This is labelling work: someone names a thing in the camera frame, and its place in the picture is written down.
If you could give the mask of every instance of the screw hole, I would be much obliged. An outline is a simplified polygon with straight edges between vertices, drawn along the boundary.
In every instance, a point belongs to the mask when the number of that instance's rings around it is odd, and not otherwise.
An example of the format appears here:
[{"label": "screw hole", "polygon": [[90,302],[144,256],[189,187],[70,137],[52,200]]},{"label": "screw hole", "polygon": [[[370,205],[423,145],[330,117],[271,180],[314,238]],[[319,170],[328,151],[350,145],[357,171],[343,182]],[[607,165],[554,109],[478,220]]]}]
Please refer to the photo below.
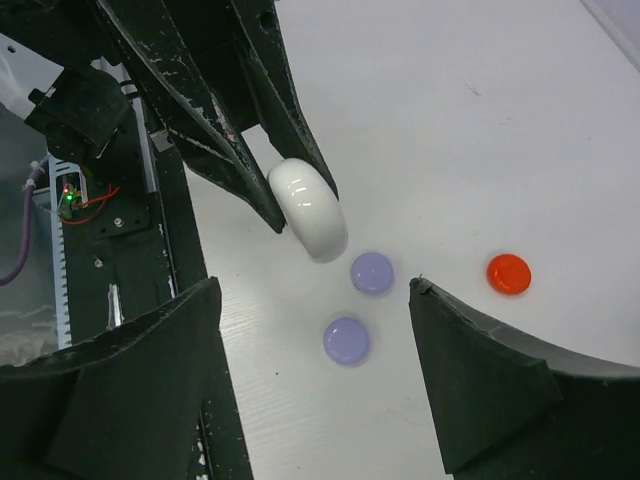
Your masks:
[{"label": "screw hole", "polygon": [[277,30],[275,13],[266,11],[260,15],[260,28],[262,28],[265,33],[274,33]]}]

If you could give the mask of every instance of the purple circle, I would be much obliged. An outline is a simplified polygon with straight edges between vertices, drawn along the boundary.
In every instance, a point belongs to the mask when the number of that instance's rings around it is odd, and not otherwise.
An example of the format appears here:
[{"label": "purple circle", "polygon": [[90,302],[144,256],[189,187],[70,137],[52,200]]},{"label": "purple circle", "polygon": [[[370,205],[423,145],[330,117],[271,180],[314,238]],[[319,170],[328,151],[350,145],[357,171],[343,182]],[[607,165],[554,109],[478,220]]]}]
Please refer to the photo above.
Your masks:
[{"label": "purple circle", "polygon": [[340,365],[356,365],[369,353],[369,332],[360,320],[334,320],[324,332],[324,350]]},{"label": "purple circle", "polygon": [[362,293],[381,295],[393,285],[393,265],[381,253],[363,253],[351,265],[351,281]]}]

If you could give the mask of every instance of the orange-red button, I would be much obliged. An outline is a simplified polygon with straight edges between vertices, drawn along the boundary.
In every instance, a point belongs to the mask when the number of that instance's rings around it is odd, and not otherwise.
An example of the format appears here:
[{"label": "orange-red button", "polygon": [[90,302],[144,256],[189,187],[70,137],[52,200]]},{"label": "orange-red button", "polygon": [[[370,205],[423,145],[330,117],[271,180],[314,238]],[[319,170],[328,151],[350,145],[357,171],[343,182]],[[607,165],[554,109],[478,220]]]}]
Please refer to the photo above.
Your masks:
[{"label": "orange-red button", "polygon": [[520,295],[531,285],[531,270],[522,258],[504,253],[489,263],[487,280],[504,295]]}]

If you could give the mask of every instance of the white table surface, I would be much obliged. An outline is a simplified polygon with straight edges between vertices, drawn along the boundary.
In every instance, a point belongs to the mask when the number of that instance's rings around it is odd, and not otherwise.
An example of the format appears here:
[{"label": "white table surface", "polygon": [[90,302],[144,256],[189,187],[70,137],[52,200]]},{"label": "white table surface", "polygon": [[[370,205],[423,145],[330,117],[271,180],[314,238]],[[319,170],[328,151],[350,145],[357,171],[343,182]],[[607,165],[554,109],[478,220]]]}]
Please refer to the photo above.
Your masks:
[{"label": "white table surface", "polygon": [[[640,365],[640,74],[578,0],[283,0],[302,108],[338,182],[350,247],[318,266],[242,201],[190,176],[256,480],[445,478],[411,331],[423,274],[563,347]],[[246,134],[264,171],[278,154]],[[384,298],[349,281],[389,255]],[[530,264],[522,298],[484,278]],[[369,360],[333,364],[351,313]]]}]

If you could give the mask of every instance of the red circle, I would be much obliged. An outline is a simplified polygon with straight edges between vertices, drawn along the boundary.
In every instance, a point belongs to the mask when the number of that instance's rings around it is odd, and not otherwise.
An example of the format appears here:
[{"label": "red circle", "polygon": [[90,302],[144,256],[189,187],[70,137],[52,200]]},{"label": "red circle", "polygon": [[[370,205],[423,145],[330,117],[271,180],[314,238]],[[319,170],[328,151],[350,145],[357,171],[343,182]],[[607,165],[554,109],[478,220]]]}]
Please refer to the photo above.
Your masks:
[{"label": "red circle", "polygon": [[504,253],[489,262],[487,280],[503,295],[520,295],[531,285],[531,270],[522,258]]}]

